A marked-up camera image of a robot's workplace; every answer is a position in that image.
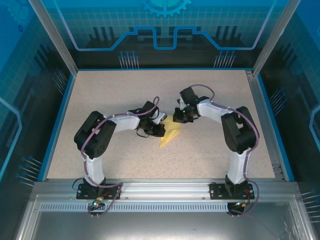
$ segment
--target aluminum frame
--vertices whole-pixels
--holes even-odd
[[[66,64],[67,68],[69,69],[70,73],[76,77],[78,68],[73,60],[65,42],[63,41],[62,37],[59,34],[59,31],[52,21],[46,7],[44,6],[41,0],[28,0],[30,5],[32,6],[35,14],[39,18],[40,22],[42,23],[45,31],[49,35],[51,41],[53,42],[54,46],[56,47],[57,51],[59,52],[62,60]]]
[[[259,185],[261,203],[289,203],[292,220],[298,226],[302,240],[315,240],[308,214],[296,182],[276,179],[254,179]],[[26,208],[17,240],[32,239],[42,203],[90,203],[91,200],[77,200],[77,192],[71,188],[73,180],[48,180],[36,182]],[[177,179],[138,180],[111,179],[107,183],[123,182],[122,194],[117,203],[227,203],[230,200],[210,200],[209,184],[224,183],[224,179]]]
[[[292,15],[295,13],[301,0],[288,0],[285,5],[281,16],[276,22],[268,40],[266,41],[258,59],[253,66],[253,76],[257,77],[262,67],[265,65],[269,55],[277,44],[279,38],[283,34],[287,24],[289,23]]]
[[[288,182],[290,181],[288,170],[286,169],[284,158],[276,137],[276,132],[273,128],[270,115],[268,114],[268,108],[262,93],[262,88],[257,77],[254,77],[252,71],[246,70],[245,72],[248,78],[255,108],[259,116],[261,128],[263,130],[264,140],[268,149],[275,178]]]

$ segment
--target transparent acrylic panel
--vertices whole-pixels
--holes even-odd
[[[301,0],[260,73],[301,193],[320,190],[319,10],[319,1]],[[312,207],[309,216],[319,216],[319,206],[313,208],[319,205],[317,196],[305,197],[306,207]],[[320,233],[319,224],[315,226]]]
[[[1,239],[14,239],[69,77],[28,1],[0,1]]]
[[[44,0],[79,68],[251,68],[287,0]]]
[[[298,240],[294,222],[287,203],[259,203],[240,219],[226,212],[110,212],[93,219],[86,213],[40,212],[32,239]]]

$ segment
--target beige work surface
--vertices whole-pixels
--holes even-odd
[[[179,92],[193,84],[215,91],[214,101],[230,107],[246,106],[260,133],[258,148],[248,163],[248,177],[274,178],[266,142],[244,70],[140,70],[79,71],[58,137],[49,179],[84,176],[84,162],[74,136],[89,114],[126,113],[160,97],[160,111],[173,114]],[[204,87],[199,96],[211,97]],[[115,133],[103,155],[108,179],[204,179],[224,178],[230,150],[222,126],[200,117],[182,124],[180,134],[160,148],[160,138],[142,138],[135,130]]]

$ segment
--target white robotic arm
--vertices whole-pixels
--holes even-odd
[[[153,103],[147,102],[139,112],[145,112],[154,106]],[[86,158],[86,166],[88,175],[96,184],[101,184],[105,181],[105,175],[103,173],[103,157],[102,154],[106,151],[110,139],[114,133],[124,130],[137,130],[143,129],[144,133],[149,136],[163,137],[165,134],[164,125],[161,123],[167,114],[160,112],[159,109],[155,109],[150,114],[135,116],[137,113],[135,110],[127,112],[127,115],[114,116],[105,122],[101,126],[98,133],[88,142],[84,154]],[[87,120],[84,122],[82,127],[79,129],[74,137],[75,143],[77,143],[78,149],[80,150],[83,142],[88,138],[92,130],[97,126],[97,123],[111,117],[112,115],[102,115],[101,113],[94,111],[90,114]],[[84,177],[87,183],[92,186],[93,184],[88,176]]]
[[[256,143],[256,136],[248,123],[238,116],[231,108],[214,104],[208,97],[198,97],[191,87],[180,92],[178,100],[180,108],[176,108],[173,121],[178,123],[193,123],[194,117],[208,117],[222,124],[224,139],[231,150],[230,167],[226,175],[226,189],[232,195],[237,186],[246,183],[244,170],[246,156]],[[237,111],[244,114],[252,123],[252,117],[244,106],[237,108]]]

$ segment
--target circuit pattern graphic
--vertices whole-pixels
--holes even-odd
[[[0,0],[0,6],[5,6],[19,25],[23,25],[30,14],[28,0]]]
[[[156,50],[174,50],[177,47],[177,43],[178,43],[178,31],[179,30],[192,30],[192,35],[203,35],[214,47],[216,47],[216,49],[218,50],[228,50],[228,51],[250,51],[256,48],[260,37],[263,33],[263,31],[265,30],[265,27],[269,21],[269,18],[271,17],[271,14],[275,8],[275,5],[277,3],[277,0],[273,0],[272,5],[270,6],[270,9],[268,10],[267,15],[265,16],[265,19],[262,23],[262,26],[260,27],[260,30],[254,40],[254,43],[252,46],[219,46],[219,44],[217,42],[215,42],[215,40],[207,33],[207,31],[201,31],[201,30],[197,30],[197,26],[195,25],[180,25],[180,26],[176,26],[173,30],[173,43],[172,46],[159,46],[158,45],[158,37],[157,37],[157,30],[155,29],[155,27],[153,26],[134,26],[133,27],[133,31],[125,31],[119,38],[117,38],[115,40],[115,42],[113,43],[113,45],[111,47],[79,47],[77,42],[76,42],[76,38],[73,36],[71,29],[69,28],[67,21],[63,15],[63,13],[61,12],[61,9],[57,3],[57,0],[52,0],[55,8],[57,10],[58,15],[61,18],[61,21],[65,27],[65,30],[67,32],[67,34],[70,37],[70,40],[74,46],[74,48],[80,52],[91,52],[91,51],[113,51],[121,42],[122,40],[124,40],[124,38],[126,38],[127,36],[138,36],[139,35],[139,31],[140,30],[150,30],[152,31],[152,38],[153,38],[153,46]],[[155,2],[156,0],[142,0],[144,2],[150,3],[150,1]]]
[[[187,9],[187,4],[191,4],[191,0],[142,0],[144,10],[149,10],[150,14],[157,17],[167,16],[173,17],[174,14],[180,14],[181,10]]]

